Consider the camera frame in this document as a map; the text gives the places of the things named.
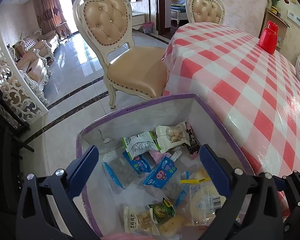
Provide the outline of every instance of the red lid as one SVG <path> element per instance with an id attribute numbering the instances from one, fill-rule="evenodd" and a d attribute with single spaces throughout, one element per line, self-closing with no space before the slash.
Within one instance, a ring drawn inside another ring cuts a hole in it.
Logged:
<path id="1" fill-rule="evenodd" d="M 275 24 L 272 21 L 268 21 L 267 28 L 269 28 L 270 30 L 274 31 L 275 33 L 278 33 L 279 27 L 277 26 L 277 24 Z"/>

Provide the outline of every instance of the flower vase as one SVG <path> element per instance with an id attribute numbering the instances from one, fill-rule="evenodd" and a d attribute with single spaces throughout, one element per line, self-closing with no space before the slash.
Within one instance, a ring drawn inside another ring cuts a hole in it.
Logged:
<path id="1" fill-rule="evenodd" d="M 278 9 L 277 9 L 278 1 L 277 0 L 271 0 L 271 5 L 272 6 L 271 6 L 271 9 L 270 9 L 270 12 L 277 15 L 277 13 L 278 13 Z"/>

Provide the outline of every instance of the metal screw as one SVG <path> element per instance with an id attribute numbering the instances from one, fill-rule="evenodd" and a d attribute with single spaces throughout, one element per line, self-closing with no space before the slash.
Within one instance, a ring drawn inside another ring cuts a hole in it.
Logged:
<path id="1" fill-rule="evenodd" d="M 57 175 L 57 176 L 62 176 L 64 173 L 65 173 L 65 170 L 63 170 L 63 169 L 58 169 L 58 170 L 56 171 L 56 175 Z"/>
<path id="2" fill-rule="evenodd" d="M 269 172 L 266 172 L 265 177 L 266 177 L 267 179 L 271 179 L 271 178 L 272 178 L 272 175 L 271 175 Z"/>
<path id="3" fill-rule="evenodd" d="M 240 168 L 236 168 L 234 170 L 234 173 L 237 174 L 237 175 L 242 175 L 243 174 L 243 170 L 241 170 Z"/>
<path id="4" fill-rule="evenodd" d="M 31 179 L 33 179 L 33 178 L 34 178 L 34 174 L 33 174 L 33 173 L 28 174 L 28 176 L 27 176 L 27 179 L 28 179 L 28 180 L 31 180 Z"/>

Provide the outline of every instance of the yellow clip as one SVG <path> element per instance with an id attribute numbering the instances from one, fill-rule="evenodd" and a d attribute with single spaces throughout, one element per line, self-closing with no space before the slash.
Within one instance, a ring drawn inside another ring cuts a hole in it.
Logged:
<path id="1" fill-rule="evenodd" d="M 197 180 L 197 179 L 183 179 L 183 180 L 180 180 L 180 183 L 181 184 L 198 184 L 200 182 L 208 181 L 208 180 L 211 180 L 211 179 L 209 177 L 207 177 L 205 179 L 200 179 L 200 180 Z"/>

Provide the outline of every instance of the sofa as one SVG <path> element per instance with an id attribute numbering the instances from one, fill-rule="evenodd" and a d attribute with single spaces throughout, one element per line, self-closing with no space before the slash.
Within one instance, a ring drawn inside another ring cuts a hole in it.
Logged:
<path id="1" fill-rule="evenodd" d="M 42 29 L 38 29 L 30 35 L 22 32 L 21 39 L 15 44 L 21 55 L 26 54 L 30 49 L 38 49 L 41 57 L 50 57 L 51 60 L 54 60 L 53 52 L 58 46 L 59 37 L 56 31 L 50 31 L 42 35 Z"/>
<path id="2" fill-rule="evenodd" d="M 9 48 L 9 52 L 13 58 L 15 53 L 14 49 Z M 51 71 L 47 60 L 40 56 L 40 51 L 38 49 L 29 49 L 27 53 L 16 62 L 16 66 L 35 95 L 42 103 L 47 105 L 48 100 L 44 97 L 43 88 L 49 81 Z"/>

